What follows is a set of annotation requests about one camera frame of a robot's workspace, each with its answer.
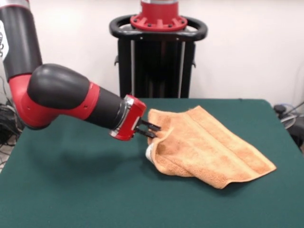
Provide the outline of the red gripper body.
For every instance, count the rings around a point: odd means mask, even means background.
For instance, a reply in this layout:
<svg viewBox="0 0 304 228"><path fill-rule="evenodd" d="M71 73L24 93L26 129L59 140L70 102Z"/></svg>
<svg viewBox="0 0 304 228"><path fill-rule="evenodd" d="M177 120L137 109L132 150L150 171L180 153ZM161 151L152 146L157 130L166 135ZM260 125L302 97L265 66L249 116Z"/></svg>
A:
<svg viewBox="0 0 304 228"><path fill-rule="evenodd" d="M135 134L135 128L147 107L144 102L132 95L125 96L123 105L122 118L118 125L110 131L110 135L115 139L128 141Z"/></svg>

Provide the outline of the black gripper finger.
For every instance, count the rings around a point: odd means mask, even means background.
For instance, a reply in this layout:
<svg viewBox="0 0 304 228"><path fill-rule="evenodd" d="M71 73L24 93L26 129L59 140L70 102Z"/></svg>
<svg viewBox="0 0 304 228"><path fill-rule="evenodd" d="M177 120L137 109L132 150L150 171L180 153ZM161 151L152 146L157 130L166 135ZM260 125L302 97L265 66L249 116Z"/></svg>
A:
<svg viewBox="0 0 304 228"><path fill-rule="evenodd" d="M148 137L148 138L156 138L157 137L157 135L154 132L151 132L151 131L144 131L144 130L141 130L141 129L136 129L136 132L145 136L145 137Z"/></svg>
<svg viewBox="0 0 304 228"><path fill-rule="evenodd" d="M154 124L152 124L152 123L150 123L148 121L145 121L143 119L141 119L141 124L147 126L151 130L161 130L160 126L154 125Z"/></svg>

